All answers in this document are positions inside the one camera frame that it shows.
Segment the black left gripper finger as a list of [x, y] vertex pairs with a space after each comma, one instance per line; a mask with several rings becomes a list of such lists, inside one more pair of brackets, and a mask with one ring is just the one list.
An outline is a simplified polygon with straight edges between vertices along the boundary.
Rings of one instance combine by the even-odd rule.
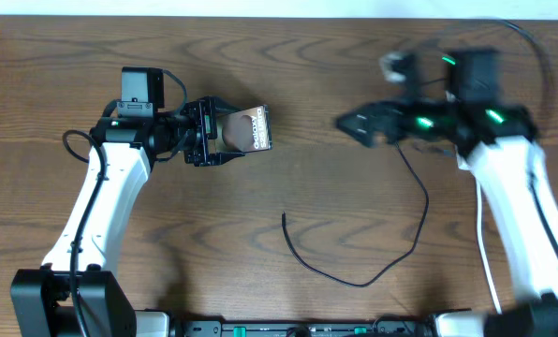
[[229, 104], [226, 100], [218, 96], [212, 97], [212, 104], [213, 104], [213, 112], [216, 115], [227, 115], [242, 110], [241, 108]]
[[245, 153], [243, 152], [221, 152], [221, 153], [214, 153], [210, 155], [210, 166], [221, 166], [226, 164], [227, 162], [244, 157]]

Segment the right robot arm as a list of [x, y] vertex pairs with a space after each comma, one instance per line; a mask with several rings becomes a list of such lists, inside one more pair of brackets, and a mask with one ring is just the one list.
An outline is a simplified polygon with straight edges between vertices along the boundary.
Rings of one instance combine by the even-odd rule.
[[376, 134], [447, 139], [480, 185], [507, 255], [516, 307], [435, 316], [434, 336], [558, 336], [558, 207], [526, 108], [494, 103], [381, 101], [336, 121], [362, 145]]

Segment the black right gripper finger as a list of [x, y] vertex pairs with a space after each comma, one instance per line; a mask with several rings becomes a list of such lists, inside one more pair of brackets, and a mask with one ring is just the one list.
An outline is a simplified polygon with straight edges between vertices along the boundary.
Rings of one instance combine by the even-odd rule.
[[337, 118], [338, 124], [346, 124], [361, 120], [370, 124], [378, 124], [385, 115], [387, 106], [383, 102], [365, 103]]
[[337, 128], [364, 147], [374, 148], [385, 142], [385, 137], [364, 119], [343, 119]]

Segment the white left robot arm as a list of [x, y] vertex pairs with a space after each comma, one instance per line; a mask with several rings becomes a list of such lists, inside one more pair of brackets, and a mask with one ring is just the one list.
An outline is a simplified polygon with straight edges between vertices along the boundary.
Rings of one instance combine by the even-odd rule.
[[37, 269], [20, 269], [10, 287], [24, 336], [175, 336], [172, 314], [136, 310], [116, 279], [130, 214], [157, 163], [183, 154], [197, 167], [220, 166], [244, 156], [220, 139], [220, 121], [245, 110], [205, 96], [176, 111], [151, 101], [113, 100], [81, 137], [90, 145], [88, 169], [58, 241]]

